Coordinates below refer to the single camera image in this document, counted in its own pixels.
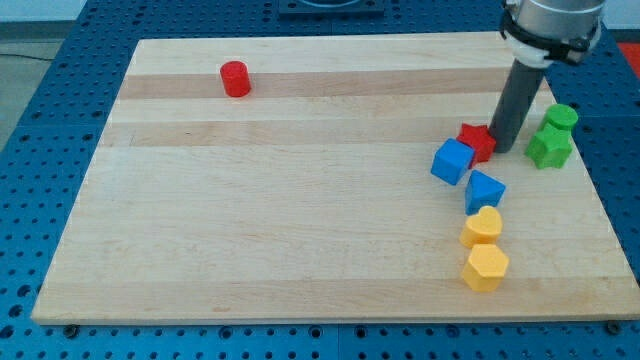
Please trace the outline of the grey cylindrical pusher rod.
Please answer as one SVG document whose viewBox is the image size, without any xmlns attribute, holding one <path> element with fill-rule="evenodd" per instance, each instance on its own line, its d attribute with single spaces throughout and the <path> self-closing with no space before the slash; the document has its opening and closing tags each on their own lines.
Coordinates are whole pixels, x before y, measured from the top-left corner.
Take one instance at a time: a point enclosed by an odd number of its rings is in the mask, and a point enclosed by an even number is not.
<svg viewBox="0 0 640 360">
<path fill-rule="evenodd" d="M 496 153 L 509 152 L 523 126 L 544 77 L 544 70 L 515 59 L 494 111 L 489 133 Z"/>
</svg>

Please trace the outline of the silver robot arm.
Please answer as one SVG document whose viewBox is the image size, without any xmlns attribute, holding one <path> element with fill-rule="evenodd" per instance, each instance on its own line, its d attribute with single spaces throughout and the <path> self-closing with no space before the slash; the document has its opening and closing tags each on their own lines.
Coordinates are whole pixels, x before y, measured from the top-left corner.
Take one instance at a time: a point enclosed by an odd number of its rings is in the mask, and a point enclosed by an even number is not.
<svg viewBox="0 0 640 360">
<path fill-rule="evenodd" d="M 577 65 L 592 52 L 604 8 L 604 0 L 502 2 L 500 35 L 514 61 L 489 125 L 496 152 L 513 147 L 546 69 L 555 62 Z"/>
</svg>

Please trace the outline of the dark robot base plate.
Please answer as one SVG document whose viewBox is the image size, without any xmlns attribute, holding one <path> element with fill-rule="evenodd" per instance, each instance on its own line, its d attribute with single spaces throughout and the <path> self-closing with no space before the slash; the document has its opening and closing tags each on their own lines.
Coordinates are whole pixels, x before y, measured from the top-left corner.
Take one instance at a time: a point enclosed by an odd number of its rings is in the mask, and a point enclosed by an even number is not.
<svg viewBox="0 0 640 360">
<path fill-rule="evenodd" d="M 280 18 L 296 16 L 381 15 L 384 0 L 278 0 Z"/>
</svg>

